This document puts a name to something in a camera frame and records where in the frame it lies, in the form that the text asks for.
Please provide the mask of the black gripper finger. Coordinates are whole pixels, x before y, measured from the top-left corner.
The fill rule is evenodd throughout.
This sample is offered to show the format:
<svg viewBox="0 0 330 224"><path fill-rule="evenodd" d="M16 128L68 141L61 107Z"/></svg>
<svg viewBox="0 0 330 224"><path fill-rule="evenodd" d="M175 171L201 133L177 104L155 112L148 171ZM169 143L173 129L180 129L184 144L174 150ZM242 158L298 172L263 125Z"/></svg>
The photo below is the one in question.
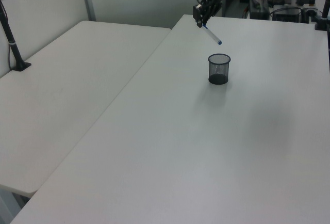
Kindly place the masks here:
<svg viewBox="0 0 330 224"><path fill-rule="evenodd" d="M203 0L205 12L203 14L203 24L206 25L211 17L214 17L222 7L222 0Z"/></svg>
<svg viewBox="0 0 330 224"><path fill-rule="evenodd" d="M206 26L205 15L207 11L207 1L201 0L197 5L193 6L193 18L199 28Z"/></svg>

